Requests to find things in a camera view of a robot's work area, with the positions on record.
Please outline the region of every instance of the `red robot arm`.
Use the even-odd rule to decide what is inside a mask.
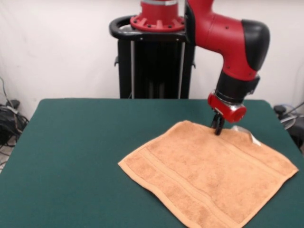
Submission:
[[[208,102],[217,115],[237,122],[246,113],[242,105],[245,96],[253,93],[259,82],[257,72],[268,51],[269,29],[261,22],[216,14],[213,1],[186,1],[186,37],[190,43],[223,56],[217,88]]]

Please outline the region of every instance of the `orange towel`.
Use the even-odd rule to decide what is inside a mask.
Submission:
[[[190,228],[246,225],[298,169],[248,133],[184,121],[119,166]]]

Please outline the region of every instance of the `red joint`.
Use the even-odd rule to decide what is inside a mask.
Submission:
[[[141,14],[132,17],[130,20],[134,28],[148,32],[176,32],[184,30],[184,18],[178,16],[177,1],[142,0],[141,6]]]
[[[220,114],[230,123],[240,121],[246,114],[247,109],[241,104],[238,106],[231,106],[216,97],[211,93],[208,97],[208,104],[211,108]]]

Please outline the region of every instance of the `green table surface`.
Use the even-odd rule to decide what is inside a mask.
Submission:
[[[238,125],[300,169],[246,227],[304,227],[303,157],[267,102],[246,106]],[[212,117],[206,100],[43,100],[0,174],[0,227],[184,227],[117,163],[178,121]]]

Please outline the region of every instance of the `cable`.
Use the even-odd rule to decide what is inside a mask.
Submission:
[[[303,117],[304,117],[304,115],[293,115],[293,116],[287,117],[285,119],[282,119],[281,123],[285,123],[289,120],[293,120],[293,119],[297,119],[297,118],[303,118]]]
[[[291,111],[289,111],[288,113],[284,114],[284,115],[288,115],[290,113],[292,113],[293,111],[295,111],[296,109],[298,109],[299,107],[304,105],[304,101],[302,103],[300,103],[297,107],[295,107],[294,109],[292,109]]]
[[[295,108],[295,107],[293,107],[293,106],[290,105],[290,104],[280,104],[280,105],[285,106],[285,107],[288,107],[288,108],[291,108],[291,109],[294,109],[294,108]]]
[[[7,153],[3,153],[3,152],[1,152],[1,151],[0,151],[0,154],[3,154],[3,155],[5,155],[5,156],[10,157],[10,155],[9,155],[9,154],[7,154]]]
[[[4,161],[4,162],[0,163],[0,166],[4,165],[5,163],[7,163],[7,161]]]
[[[296,119],[293,119],[292,122],[289,125],[284,127],[285,130],[288,130],[289,128],[291,128],[295,124],[295,122],[296,122]]]
[[[7,106],[0,104],[0,145],[14,147],[14,145],[9,145],[8,141],[14,137],[17,142],[29,120],[14,109],[14,105],[7,97],[5,82],[1,76],[0,80],[8,104]]]

